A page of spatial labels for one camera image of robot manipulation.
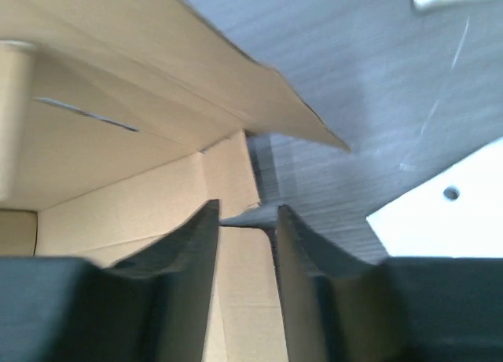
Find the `brown cardboard sheet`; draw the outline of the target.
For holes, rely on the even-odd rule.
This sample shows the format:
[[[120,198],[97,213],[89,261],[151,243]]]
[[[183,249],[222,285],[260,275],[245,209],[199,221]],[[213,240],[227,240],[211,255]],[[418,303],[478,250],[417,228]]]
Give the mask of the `brown cardboard sheet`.
[[[207,201],[257,207],[249,134],[346,148],[182,0],[1,0],[1,260],[107,268]],[[200,361],[286,361],[267,234],[219,224]]]

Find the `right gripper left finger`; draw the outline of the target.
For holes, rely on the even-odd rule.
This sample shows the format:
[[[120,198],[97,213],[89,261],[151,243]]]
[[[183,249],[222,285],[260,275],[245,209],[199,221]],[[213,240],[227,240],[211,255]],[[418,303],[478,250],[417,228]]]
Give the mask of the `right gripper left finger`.
[[[4,361],[200,361],[219,202],[102,268],[83,258],[1,260]]]

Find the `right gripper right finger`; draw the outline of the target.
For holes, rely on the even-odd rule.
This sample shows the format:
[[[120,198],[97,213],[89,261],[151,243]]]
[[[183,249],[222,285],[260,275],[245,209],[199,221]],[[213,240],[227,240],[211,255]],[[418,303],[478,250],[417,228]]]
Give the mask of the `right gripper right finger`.
[[[291,361],[499,361],[502,262],[359,260],[287,206],[277,278]]]

